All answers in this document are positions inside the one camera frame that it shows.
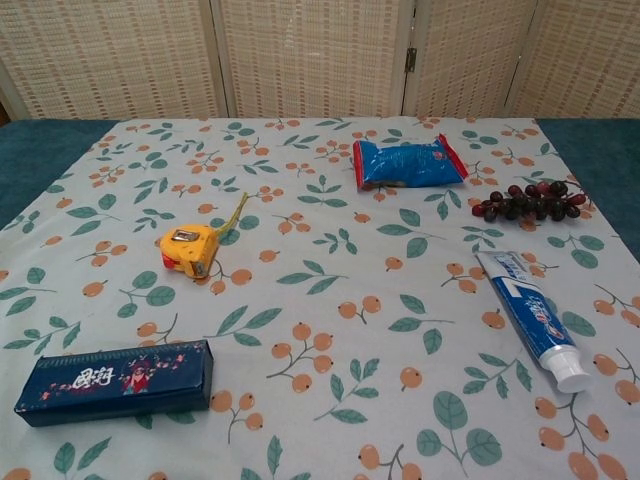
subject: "blue toothpaste tube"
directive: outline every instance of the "blue toothpaste tube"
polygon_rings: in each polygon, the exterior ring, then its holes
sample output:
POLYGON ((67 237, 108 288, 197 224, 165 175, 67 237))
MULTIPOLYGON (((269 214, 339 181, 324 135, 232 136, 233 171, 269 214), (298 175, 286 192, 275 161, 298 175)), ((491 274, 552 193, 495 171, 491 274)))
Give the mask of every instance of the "blue toothpaste tube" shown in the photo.
POLYGON ((514 252, 480 252, 478 260, 509 307, 520 336, 540 365, 550 370, 558 390, 585 390, 591 376, 580 366, 580 352, 569 333, 549 308, 540 289, 514 252))

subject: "box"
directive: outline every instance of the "box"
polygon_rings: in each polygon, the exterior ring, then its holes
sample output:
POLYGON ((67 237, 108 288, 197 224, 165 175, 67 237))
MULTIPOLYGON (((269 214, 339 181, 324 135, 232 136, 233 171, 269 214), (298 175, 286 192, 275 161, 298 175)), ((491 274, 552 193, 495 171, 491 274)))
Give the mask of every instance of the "box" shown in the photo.
POLYGON ((33 427, 209 407, 206 340, 40 358, 14 408, 33 427))

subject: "tablecloth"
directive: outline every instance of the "tablecloth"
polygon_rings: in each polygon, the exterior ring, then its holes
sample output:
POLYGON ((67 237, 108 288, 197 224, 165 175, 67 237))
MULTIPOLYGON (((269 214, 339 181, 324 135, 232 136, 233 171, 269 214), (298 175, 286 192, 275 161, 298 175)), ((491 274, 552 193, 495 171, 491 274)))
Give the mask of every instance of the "tablecloth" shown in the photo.
POLYGON ((0 233, 0 475, 9 479, 638 478, 638 263, 595 205, 487 224, 470 205, 564 179, 531 119, 135 120, 0 233), (444 133, 464 184, 355 188, 351 144, 444 133), (206 281, 162 266, 188 223, 237 226, 206 281), (582 351, 558 393, 478 250, 515 250, 582 351), (207 412, 34 429, 40 355, 206 338, 207 412))

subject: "grape bunch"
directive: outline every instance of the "grape bunch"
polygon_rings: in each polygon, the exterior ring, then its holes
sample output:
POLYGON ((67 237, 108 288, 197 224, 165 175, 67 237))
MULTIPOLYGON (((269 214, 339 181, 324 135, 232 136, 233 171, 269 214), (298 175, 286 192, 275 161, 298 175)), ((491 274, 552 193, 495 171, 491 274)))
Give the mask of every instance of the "grape bunch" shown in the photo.
POLYGON ((519 217, 544 220, 547 216, 559 222, 565 217, 578 218, 582 205, 587 201, 584 193, 569 195, 566 182, 540 182, 527 185, 524 192, 518 185, 511 185, 507 189, 511 198, 505 198, 502 193, 491 192, 489 200, 484 200, 471 209, 472 215, 484 217, 485 221, 493 222, 498 215, 504 215, 507 220, 519 217))

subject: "wicker screen panel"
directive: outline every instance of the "wicker screen panel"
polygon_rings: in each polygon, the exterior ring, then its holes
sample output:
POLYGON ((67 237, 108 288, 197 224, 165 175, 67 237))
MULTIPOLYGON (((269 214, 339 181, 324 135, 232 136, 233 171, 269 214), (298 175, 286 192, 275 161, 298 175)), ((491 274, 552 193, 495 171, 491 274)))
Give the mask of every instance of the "wicker screen panel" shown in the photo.
POLYGON ((523 57, 510 114, 640 117, 640 1, 550 0, 523 57))
POLYGON ((410 1, 213 3, 216 33, 220 39, 224 32, 226 44, 220 42, 230 77, 225 72, 226 91, 233 92, 237 116, 400 113, 410 1), (400 32, 403 22, 406 28, 400 32))
POLYGON ((34 118, 226 115, 203 18, 199 0, 6 0, 0 59, 34 118))
POLYGON ((535 0, 418 1, 404 114, 502 113, 535 0))

